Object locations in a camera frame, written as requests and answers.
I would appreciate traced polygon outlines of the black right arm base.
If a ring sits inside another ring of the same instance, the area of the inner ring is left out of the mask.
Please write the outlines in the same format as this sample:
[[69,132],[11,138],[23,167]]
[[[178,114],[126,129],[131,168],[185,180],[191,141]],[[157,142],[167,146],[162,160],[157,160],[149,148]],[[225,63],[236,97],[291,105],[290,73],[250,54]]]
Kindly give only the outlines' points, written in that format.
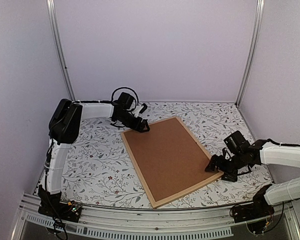
[[268,184],[262,187],[252,198],[252,203],[246,205],[234,205],[230,211],[230,216],[235,223],[254,220],[274,214],[274,208],[265,200],[265,192],[271,186]]

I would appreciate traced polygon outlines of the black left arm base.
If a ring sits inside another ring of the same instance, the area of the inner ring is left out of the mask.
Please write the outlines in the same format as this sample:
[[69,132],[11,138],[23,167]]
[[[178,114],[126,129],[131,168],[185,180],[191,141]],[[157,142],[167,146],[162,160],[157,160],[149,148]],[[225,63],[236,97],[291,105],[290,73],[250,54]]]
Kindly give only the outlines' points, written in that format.
[[38,213],[70,222],[79,222],[82,212],[81,203],[74,200],[63,203],[61,192],[50,194],[42,185],[39,185],[38,195],[41,200]]

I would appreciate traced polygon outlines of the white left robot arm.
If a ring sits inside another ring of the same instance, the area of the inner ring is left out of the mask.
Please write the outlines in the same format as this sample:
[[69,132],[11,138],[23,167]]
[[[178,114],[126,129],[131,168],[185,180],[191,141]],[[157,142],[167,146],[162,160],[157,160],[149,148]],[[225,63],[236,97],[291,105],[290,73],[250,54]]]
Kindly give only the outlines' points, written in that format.
[[146,119],[140,117],[146,104],[136,104],[129,110],[130,102],[124,100],[71,101],[60,100],[50,122],[50,146],[45,163],[45,176],[39,185],[39,197],[60,196],[61,178],[70,145],[79,136],[82,120],[91,118],[110,118],[113,122],[121,122],[124,127],[137,132],[150,130]]

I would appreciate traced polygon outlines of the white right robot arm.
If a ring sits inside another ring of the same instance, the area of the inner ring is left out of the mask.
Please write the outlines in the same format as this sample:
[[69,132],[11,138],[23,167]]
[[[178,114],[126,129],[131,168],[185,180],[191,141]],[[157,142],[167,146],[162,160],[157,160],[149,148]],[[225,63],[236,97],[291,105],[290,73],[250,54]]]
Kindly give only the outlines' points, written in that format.
[[[300,144],[283,144],[269,138],[250,144],[245,138],[232,136],[227,137],[224,142],[232,156],[227,159],[226,150],[223,155],[213,155],[205,171],[222,171],[222,179],[225,181],[237,181],[239,169],[254,165],[276,164],[300,169]],[[300,177],[264,186],[254,195],[248,213],[253,218],[259,218],[267,211],[268,206],[297,199],[300,199]]]

